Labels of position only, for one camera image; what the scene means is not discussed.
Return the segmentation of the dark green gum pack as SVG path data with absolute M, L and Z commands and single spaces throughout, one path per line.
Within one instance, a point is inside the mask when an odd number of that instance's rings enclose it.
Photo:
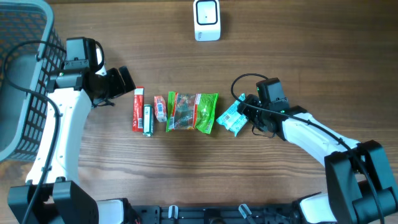
M 154 109 L 151 105 L 144 105 L 143 135 L 152 137 L 154 133 Z

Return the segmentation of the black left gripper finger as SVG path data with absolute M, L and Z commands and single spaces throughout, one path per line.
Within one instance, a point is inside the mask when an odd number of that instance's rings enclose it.
M 126 92 L 125 83 L 119 71 L 111 68 L 107 71 L 108 98 L 117 98 Z
M 136 85 L 132 80 L 131 74 L 129 73 L 127 66 L 119 67 L 119 72 L 124 82 L 125 92 L 128 93 L 135 90 Z

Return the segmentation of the red candy bar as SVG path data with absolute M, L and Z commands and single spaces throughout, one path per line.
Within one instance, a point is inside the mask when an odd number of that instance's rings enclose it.
M 143 132 L 144 87 L 138 86 L 134 90 L 132 131 Z

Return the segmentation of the red white small box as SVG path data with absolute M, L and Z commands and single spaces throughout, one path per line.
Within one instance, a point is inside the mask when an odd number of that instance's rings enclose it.
M 155 117 L 161 123 L 167 121 L 167 107 L 163 96 L 154 97 Z

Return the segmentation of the light blue tissue pack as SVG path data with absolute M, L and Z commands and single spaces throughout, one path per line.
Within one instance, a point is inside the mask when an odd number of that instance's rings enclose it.
M 216 121 L 218 124 L 224 126 L 228 131 L 234 133 L 236 137 L 240 130 L 248 122 L 244 114 L 238 112 L 240 102 L 236 100 Z

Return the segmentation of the green snack bag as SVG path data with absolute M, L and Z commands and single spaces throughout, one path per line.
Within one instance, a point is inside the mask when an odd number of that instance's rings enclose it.
M 167 98 L 166 131 L 197 129 L 210 134 L 215 122 L 218 97 L 218 93 L 170 91 Z

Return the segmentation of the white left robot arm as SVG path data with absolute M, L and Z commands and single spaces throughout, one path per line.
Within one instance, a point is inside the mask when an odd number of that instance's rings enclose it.
M 127 67 L 101 74 L 90 66 L 51 72 L 46 84 L 49 106 L 35 162 L 24 185 L 11 187 L 7 202 L 19 223 L 140 223 L 126 198 L 94 200 L 78 183 L 83 127 L 92 107 L 108 105 L 135 89 Z

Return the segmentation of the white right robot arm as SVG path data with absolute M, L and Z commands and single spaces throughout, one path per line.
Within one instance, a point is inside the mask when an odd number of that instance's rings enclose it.
M 255 129 L 295 144 L 325 168 L 327 192 L 298 200 L 293 221 L 384 223 L 397 213 L 396 180 L 378 142 L 346 138 L 301 106 L 290 106 L 278 78 L 263 77 L 256 88 L 256 95 L 240 100 L 238 113 Z

